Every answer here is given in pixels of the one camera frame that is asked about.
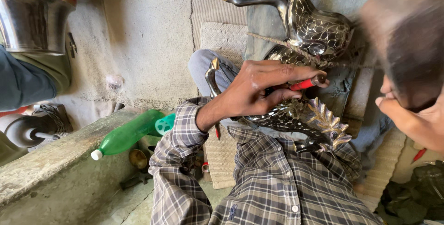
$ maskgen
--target black metal sculpture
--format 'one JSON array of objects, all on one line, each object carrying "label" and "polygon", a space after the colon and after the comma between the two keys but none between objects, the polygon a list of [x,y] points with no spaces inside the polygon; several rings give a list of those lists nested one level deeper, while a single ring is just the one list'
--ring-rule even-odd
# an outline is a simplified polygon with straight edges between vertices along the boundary
[{"label": "black metal sculpture", "polygon": [[[224,0],[236,6],[266,4],[274,6],[286,30],[285,41],[293,48],[276,45],[264,59],[280,60],[299,66],[319,67],[319,61],[331,61],[347,48],[352,37],[352,24],[341,14],[323,12],[310,0]],[[215,58],[206,73],[212,97],[220,93],[214,79],[219,69]],[[308,136],[296,142],[297,152],[333,151],[351,139],[345,133],[348,125],[341,124],[325,104],[317,98],[311,100],[291,99],[280,103],[268,114],[242,117],[247,123],[270,127],[277,131],[295,131]]]}]

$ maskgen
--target plaid shirt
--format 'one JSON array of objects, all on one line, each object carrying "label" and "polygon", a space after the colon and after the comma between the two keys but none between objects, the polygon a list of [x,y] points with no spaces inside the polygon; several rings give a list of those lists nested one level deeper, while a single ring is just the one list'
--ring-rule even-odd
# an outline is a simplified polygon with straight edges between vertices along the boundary
[{"label": "plaid shirt", "polygon": [[341,144],[331,153],[296,154],[293,142],[228,127],[237,141],[236,186],[213,211],[190,173],[208,133],[196,114],[210,99],[194,98],[176,109],[174,128],[156,147],[151,224],[382,224],[356,197],[350,181],[361,169],[355,151]]}]

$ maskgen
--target green plastic bottle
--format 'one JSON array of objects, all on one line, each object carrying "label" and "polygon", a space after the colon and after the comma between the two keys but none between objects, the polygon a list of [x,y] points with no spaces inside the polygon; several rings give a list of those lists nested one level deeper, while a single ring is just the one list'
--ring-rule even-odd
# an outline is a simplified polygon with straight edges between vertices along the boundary
[{"label": "green plastic bottle", "polygon": [[92,159],[99,160],[103,155],[124,152],[143,136],[155,131],[154,124],[164,116],[162,112],[150,109],[128,123],[115,128],[103,138],[99,148],[91,153]]}]

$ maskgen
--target rope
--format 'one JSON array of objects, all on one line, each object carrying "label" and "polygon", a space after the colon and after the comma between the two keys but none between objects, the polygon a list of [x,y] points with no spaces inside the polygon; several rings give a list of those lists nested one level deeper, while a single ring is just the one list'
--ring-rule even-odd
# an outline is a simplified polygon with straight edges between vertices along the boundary
[{"label": "rope", "polygon": [[45,112],[49,115],[49,117],[55,122],[57,125],[57,131],[56,134],[62,134],[66,132],[65,125],[63,124],[63,121],[60,119],[60,113],[59,111],[54,108],[53,106],[49,104],[41,104],[40,108],[34,110],[32,114]]},{"label": "rope", "polygon": [[295,52],[301,54],[302,56],[308,58],[309,60],[313,60],[316,62],[317,65],[319,65],[320,67],[348,67],[348,68],[354,68],[354,69],[381,69],[380,66],[376,66],[376,65],[359,65],[359,64],[346,64],[346,63],[336,63],[336,62],[327,62],[327,61],[322,61],[320,59],[320,56],[313,56],[310,53],[290,44],[289,42],[285,42],[285,41],[281,41],[275,38],[269,38],[269,37],[265,37],[265,36],[261,36],[255,33],[251,33],[251,32],[247,32],[247,35],[250,35],[252,37],[258,38],[258,39],[262,39],[262,40],[266,40],[269,42],[273,42],[285,47],[288,47],[292,50],[294,50]]}]

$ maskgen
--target white bottle cap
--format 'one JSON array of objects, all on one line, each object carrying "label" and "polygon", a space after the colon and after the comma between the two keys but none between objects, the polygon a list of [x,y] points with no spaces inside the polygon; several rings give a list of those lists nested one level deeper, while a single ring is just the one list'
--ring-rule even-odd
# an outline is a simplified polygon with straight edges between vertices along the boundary
[{"label": "white bottle cap", "polygon": [[103,157],[103,154],[100,150],[96,149],[95,151],[91,152],[91,157],[94,160],[99,160]]}]

